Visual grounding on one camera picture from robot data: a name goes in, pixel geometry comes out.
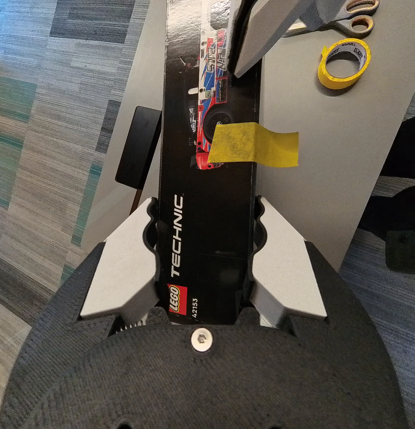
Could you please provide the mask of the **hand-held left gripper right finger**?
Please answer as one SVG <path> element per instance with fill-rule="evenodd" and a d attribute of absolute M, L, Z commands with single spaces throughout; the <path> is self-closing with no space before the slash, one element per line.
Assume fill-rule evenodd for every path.
<path fill-rule="evenodd" d="M 327 317 L 303 236 L 264 197 L 254 214 L 254 249 L 250 256 L 250 302 L 260 324 L 284 325 L 288 316 Z"/>

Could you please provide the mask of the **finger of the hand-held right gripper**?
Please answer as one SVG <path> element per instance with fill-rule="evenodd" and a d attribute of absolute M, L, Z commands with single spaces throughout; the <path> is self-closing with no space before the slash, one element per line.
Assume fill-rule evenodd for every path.
<path fill-rule="evenodd" d="M 228 22 L 228 71 L 241 77 L 301 19 L 318 29 L 336 17 L 340 0 L 232 0 Z"/>

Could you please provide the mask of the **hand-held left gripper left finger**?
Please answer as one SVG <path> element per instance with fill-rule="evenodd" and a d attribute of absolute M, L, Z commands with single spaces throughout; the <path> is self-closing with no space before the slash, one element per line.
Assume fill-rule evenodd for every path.
<path fill-rule="evenodd" d="M 157 209 L 157 198 L 146 199 L 104 241 L 80 312 L 82 319 L 115 314 L 126 324 L 135 324 L 159 301 L 160 262 L 154 249 Z"/>

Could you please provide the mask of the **black race car lego box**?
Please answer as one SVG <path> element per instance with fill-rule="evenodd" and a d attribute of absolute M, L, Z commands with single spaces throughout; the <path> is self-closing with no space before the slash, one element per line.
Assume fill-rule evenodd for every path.
<path fill-rule="evenodd" d="M 226 69 L 230 1 L 167 1 L 158 290 L 173 324 L 233 324 L 253 250 L 256 164 L 208 160 L 215 129 L 258 122 L 261 62 Z"/>

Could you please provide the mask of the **yellow tape roll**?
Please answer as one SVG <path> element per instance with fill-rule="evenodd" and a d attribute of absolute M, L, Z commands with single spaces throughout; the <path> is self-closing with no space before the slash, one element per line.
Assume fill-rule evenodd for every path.
<path fill-rule="evenodd" d="M 328 72 L 326 63 L 334 56 L 341 53 L 349 53 L 355 57 L 359 62 L 359 70 L 357 73 L 345 78 L 338 78 Z M 331 90 L 346 89 L 359 80 L 368 68 L 370 61 L 371 50 L 366 42 L 357 38 L 340 40 L 329 47 L 323 47 L 321 61 L 318 66 L 318 80 L 325 88 Z"/>

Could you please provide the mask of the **yellow tape strip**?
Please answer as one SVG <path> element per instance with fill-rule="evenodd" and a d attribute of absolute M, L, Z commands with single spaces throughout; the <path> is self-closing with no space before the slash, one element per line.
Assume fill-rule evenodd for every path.
<path fill-rule="evenodd" d="M 208 162 L 255 162 L 275 168 L 298 166 L 298 132 L 272 132 L 255 122 L 217 125 Z"/>

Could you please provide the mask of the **black flat device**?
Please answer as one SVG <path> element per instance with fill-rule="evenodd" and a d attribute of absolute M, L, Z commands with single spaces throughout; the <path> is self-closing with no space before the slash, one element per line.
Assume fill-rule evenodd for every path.
<path fill-rule="evenodd" d="M 115 181 L 142 190 L 162 127 L 162 111 L 137 106 L 121 155 Z"/>

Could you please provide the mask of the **black office chair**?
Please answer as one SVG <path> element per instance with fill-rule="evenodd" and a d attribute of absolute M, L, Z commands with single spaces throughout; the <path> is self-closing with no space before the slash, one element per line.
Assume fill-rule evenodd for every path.
<path fill-rule="evenodd" d="M 415 179 L 415 117 L 402 122 L 380 176 Z M 415 185 L 392 197 L 371 196 L 358 228 L 385 242 L 390 270 L 415 275 Z"/>

